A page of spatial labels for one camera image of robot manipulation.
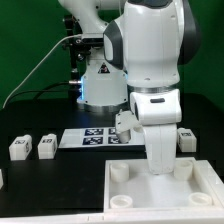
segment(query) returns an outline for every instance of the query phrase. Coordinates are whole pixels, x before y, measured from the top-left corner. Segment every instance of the black sticker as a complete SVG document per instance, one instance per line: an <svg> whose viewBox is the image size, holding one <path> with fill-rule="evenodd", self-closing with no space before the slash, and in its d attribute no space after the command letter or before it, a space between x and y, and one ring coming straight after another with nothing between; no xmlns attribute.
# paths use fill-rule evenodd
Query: black sticker
<svg viewBox="0 0 224 224"><path fill-rule="evenodd" d="M181 133L184 137L191 136L191 133Z"/></svg>
<svg viewBox="0 0 224 224"><path fill-rule="evenodd" d="M105 63L102 64L98 73L99 74L109 74L110 73L110 71L109 71L109 69L108 69L108 67L106 66Z"/></svg>
<svg viewBox="0 0 224 224"><path fill-rule="evenodd" d="M24 143L25 143L24 140L19 140L19 141L16 141L16 142L15 142L16 145L22 145L22 144L24 144Z"/></svg>
<svg viewBox="0 0 224 224"><path fill-rule="evenodd" d="M117 144L122 144L117 136L110 136L108 137L108 144L111 145L117 145Z"/></svg>
<svg viewBox="0 0 224 224"><path fill-rule="evenodd" d="M115 135L115 128L109 128L109 135Z"/></svg>
<svg viewBox="0 0 224 224"><path fill-rule="evenodd" d="M103 137L84 138L83 145L100 145L103 144Z"/></svg>
<svg viewBox="0 0 224 224"><path fill-rule="evenodd" d="M44 139L42 141L42 143L51 143L53 141L53 139Z"/></svg>
<svg viewBox="0 0 224 224"><path fill-rule="evenodd" d="M28 142L26 143L26 153L28 153L29 152L29 144L28 144Z"/></svg>
<svg viewBox="0 0 224 224"><path fill-rule="evenodd" d="M103 135L103 128L86 129L85 136L90 136L90 135Z"/></svg>

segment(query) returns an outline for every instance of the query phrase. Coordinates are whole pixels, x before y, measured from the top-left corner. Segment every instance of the black cable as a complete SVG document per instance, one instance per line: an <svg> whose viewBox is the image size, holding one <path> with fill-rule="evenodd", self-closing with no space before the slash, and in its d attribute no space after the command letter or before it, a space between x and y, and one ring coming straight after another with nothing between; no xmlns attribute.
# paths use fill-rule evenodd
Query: black cable
<svg viewBox="0 0 224 224"><path fill-rule="evenodd" d="M42 91L46 91L46 90L52 89L57 86L66 86L66 85L69 85L69 82L59 82L59 83L55 83L55 84L45 87ZM39 92L33 99L37 100L43 93L44 92Z"/></svg>
<svg viewBox="0 0 224 224"><path fill-rule="evenodd" d="M72 90L29 90L29 91L23 91L23 92L20 92L20 93L16 93L15 95L12 95L8 100L7 102L5 103L5 107L9 104L9 102L19 96L19 95L23 95L23 94L26 94L26 93L59 93L59 92L68 92L68 91L72 91Z"/></svg>

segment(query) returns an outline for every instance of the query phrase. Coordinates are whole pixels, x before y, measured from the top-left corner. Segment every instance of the green wall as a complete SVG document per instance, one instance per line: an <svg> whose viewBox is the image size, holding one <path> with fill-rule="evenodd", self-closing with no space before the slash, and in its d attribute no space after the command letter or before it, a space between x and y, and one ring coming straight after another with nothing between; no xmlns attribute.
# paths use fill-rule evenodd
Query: green wall
<svg viewBox="0 0 224 224"><path fill-rule="evenodd" d="M182 91L199 93L224 111L224 1L189 0L202 32L198 54L179 67ZM67 12L57 0L0 0L0 107L57 41ZM39 90L70 78L68 51L60 47L21 88ZM66 97L66 93L45 97ZM18 99L31 99L29 94Z"/></svg>

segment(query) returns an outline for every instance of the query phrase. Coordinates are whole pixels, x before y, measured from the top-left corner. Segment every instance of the black table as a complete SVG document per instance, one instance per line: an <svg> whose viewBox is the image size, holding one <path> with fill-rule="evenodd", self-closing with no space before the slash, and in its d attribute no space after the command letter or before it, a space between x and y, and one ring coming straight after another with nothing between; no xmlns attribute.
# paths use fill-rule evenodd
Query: black table
<svg viewBox="0 0 224 224"><path fill-rule="evenodd" d="M197 153L224 177L224 114L205 97L182 96L183 120L198 138ZM37 145L54 133L60 142L64 129L113 127L114 114L78 111L66 99L19 101L0 112L0 217L80 214L103 211L105 160L146 158L144 146L58 149L54 160L39 160ZM29 134L33 150L25 161L10 161L8 148L17 136Z"/></svg>

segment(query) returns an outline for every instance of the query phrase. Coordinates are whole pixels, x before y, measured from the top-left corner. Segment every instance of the white plastic box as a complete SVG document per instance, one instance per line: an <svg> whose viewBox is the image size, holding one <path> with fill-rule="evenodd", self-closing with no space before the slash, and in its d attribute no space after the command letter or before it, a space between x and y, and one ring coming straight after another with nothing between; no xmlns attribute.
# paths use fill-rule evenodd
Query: white plastic box
<svg viewBox="0 0 224 224"><path fill-rule="evenodd" d="M0 190L3 186L2 170L0 170Z"/></svg>
<svg viewBox="0 0 224 224"><path fill-rule="evenodd" d="M57 136L54 134L42 137L38 145L39 159L53 159L58 148Z"/></svg>
<svg viewBox="0 0 224 224"><path fill-rule="evenodd" d="M190 129L179 128L177 134L177 143L182 152L196 152L197 139Z"/></svg>
<svg viewBox="0 0 224 224"><path fill-rule="evenodd" d="M32 138L30 135L17 137L9 147L10 159L25 160L32 149Z"/></svg>

